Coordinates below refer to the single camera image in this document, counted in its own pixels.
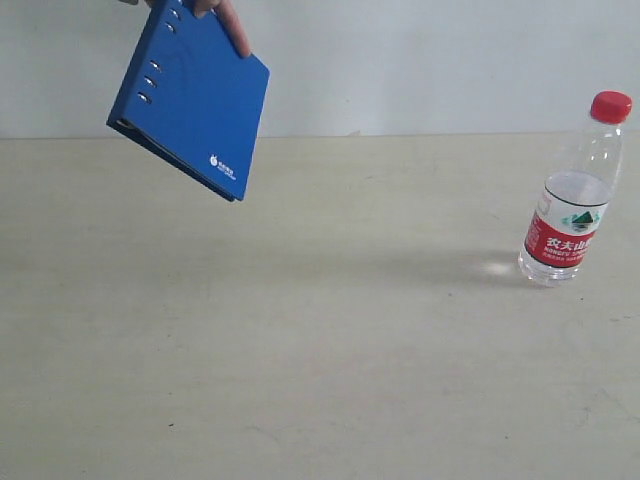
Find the person's bare hand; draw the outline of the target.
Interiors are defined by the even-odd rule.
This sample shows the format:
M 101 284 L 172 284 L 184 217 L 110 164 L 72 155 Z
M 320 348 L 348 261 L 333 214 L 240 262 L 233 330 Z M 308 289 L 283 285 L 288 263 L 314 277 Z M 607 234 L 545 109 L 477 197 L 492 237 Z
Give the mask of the person's bare hand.
M 218 23 L 240 58 L 246 59 L 252 55 L 248 36 L 231 1 L 192 1 L 190 6 L 193 18 L 202 19 L 210 14 L 217 18 Z

